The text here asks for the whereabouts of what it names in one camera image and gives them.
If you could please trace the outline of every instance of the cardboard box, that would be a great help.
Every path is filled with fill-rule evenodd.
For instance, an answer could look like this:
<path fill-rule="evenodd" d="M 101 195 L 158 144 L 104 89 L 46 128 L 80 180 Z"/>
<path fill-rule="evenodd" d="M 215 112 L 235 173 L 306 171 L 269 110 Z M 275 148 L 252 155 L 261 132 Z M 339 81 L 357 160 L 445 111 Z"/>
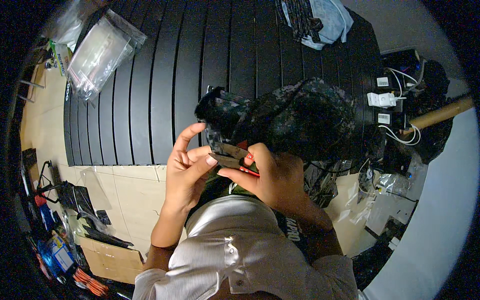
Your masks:
<path fill-rule="evenodd" d="M 96 276 L 135 284 L 135 277 L 142 272 L 140 252 L 108 245 L 85 237 L 80 238 L 90 271 Z"/>

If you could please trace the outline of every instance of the shirt sleeve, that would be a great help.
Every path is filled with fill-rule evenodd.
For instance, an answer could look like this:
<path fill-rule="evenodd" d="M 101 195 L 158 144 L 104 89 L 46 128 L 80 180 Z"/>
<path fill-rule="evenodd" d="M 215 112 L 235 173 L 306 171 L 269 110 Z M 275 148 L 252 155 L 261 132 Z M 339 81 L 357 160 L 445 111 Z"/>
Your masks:
<path fill-rule="evenodd" d="M 353 262 L 341 255 L 321 257 L 313 262 L 315 275 L 309 285 L 316 285 L 320 299 L 358 299 Z"/>
<path fill-rule="evenodd" d="M 155 291 L 152 288 L 157 281 L 165 277 L 165 274 L 166 272 L 160 269 L 149 269 L 138 274 L 135 277 L 132 300 L 155 299 Z"/>

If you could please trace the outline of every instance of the scissors blade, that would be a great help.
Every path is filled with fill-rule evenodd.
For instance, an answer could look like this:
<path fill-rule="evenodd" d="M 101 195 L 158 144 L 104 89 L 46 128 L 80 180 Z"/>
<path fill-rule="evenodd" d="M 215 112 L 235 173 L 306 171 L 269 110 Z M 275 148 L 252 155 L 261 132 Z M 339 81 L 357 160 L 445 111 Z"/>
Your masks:
<path fill-rule="evenodd" d="M 233 157 L 209 153 L 211 157 L 218 161 L 218 164 L 225 168 L 240 169 L 239 160 Z"/>
<path fill-rule="evenodd" d="M 247 150 L 220 142 L 215 143 L 215 149 L 218 150 L 220 154 L 228 155 L 237 159 L 244 158 L 248 155 Z"/>

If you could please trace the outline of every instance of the hand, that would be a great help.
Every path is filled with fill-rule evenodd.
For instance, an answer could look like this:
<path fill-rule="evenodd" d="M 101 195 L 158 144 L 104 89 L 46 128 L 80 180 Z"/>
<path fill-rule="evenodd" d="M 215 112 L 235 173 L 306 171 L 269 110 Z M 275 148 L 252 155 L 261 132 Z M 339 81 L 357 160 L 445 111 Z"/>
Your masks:
<path fill-rule="evenodd" d="M 218 174 L 230 178 L 269 207 L 287 216 L 296 215 L 299 208 L 306 207 L 309 200 L 303 191 L 303 163 L 300 158 L 287 153 L 273 158 L 262 143 L 248 147 L 248 151 L 255 157 L 260 178 L 229 168 L 221 169 Z"/>
<path fill-rule="evenodd" d="M 164 207 L 174 212 L 189 212 L 197 205 L 208 171 L 217 161 L 208 155 L 210 146 L 187 151 L 190 140 L 205 129 L 195 123 L 180 133 L 167 162 L 167 187 Z"/>

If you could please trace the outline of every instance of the white power adapter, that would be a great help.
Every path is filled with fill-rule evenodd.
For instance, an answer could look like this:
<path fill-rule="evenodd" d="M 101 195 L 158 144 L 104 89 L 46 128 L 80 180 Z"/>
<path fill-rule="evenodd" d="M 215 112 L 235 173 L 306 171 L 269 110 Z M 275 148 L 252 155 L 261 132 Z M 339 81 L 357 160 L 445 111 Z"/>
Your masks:
<path fill-rule="evenodd" d="M 385 94 L 368 93 L 367 99 L 368 99 L 368 105 L 370 106 L 377 106 L 380 108 L 389 108 L 392 106 L 396 106 L 396 101 L 398 99 L 406 99 L 406 98 L 395 97 L 393 93 L 385 93 Z"/>

